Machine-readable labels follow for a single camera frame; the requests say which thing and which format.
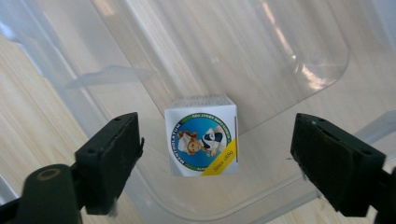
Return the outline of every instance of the wooden surface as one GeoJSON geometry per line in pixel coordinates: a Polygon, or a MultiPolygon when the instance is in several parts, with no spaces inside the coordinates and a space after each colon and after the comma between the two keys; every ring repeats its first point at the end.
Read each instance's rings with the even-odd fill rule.
{"type": "MultiPolygon", "coordinates": [[[[348,122],[338,119],[348,131],[356,132],[364,124],[381,113],[395,109],[394,75],[392,50],[381,46],[375,39],[368,21],[361,14],[362,9],[354,3],[334,1],[334,14],[340,23],[346,42],[351,48],[351,61],[343,81],[336,83],[328,92],[315,95],[300,107],[315,107],[319,114],[347,114],[356,120],[348,122]],[[359,83],[354,88],[343,86],[355,80],[359,74],[370,79],[373,85],[383,86],[375,92],[367,92],[359,83]],[[332,92],[343,90],[349,95],[343,98],[329,98],[332,92]],[[357,113],[361,109],[367,113],[357,113]]],[[[34,170],[53,163],[71,165],[76,151],[87,138],[56,92],[26,57],[24,52],[12,42],[0,37],[0,173],[9,185],[21,193],[23,180],[34,170]]],[[[87,217],[84,223],[144,223],[134,203],[124,194],[119,201],[117,217],[87,217]]],[[[366,218],[346,218],[335,213],[325,199],[307,203],[271,223],[373,223],[374,211],[366,218]]]]}

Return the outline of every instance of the circular logo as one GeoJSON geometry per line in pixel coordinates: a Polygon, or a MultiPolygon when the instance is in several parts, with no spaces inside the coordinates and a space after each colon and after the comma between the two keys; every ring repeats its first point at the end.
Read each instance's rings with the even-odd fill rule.
{"type": "Polygon", "coordinates": [[[204,171],[232,141],[227,125],[216,116],[196,113],[183,118],[171,136],[174,156],[185,167],[204,171]]]}

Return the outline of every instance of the clear plastic container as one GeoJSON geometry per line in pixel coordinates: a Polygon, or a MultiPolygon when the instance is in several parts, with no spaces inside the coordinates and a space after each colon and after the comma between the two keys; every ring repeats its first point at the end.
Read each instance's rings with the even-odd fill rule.
{"type": "Polygon", "coordinates": [[[126,191],[148,223],[264,222],[317,195],[285,160],[292,129],[270,118],[347,67],[327,1],[20,0],[0,3],[0,22],[88,136],[139,113],[147,143],[126,191]],[[240,173],[171,176],[163,110],[218,94],[238,106],[240,173]]]}

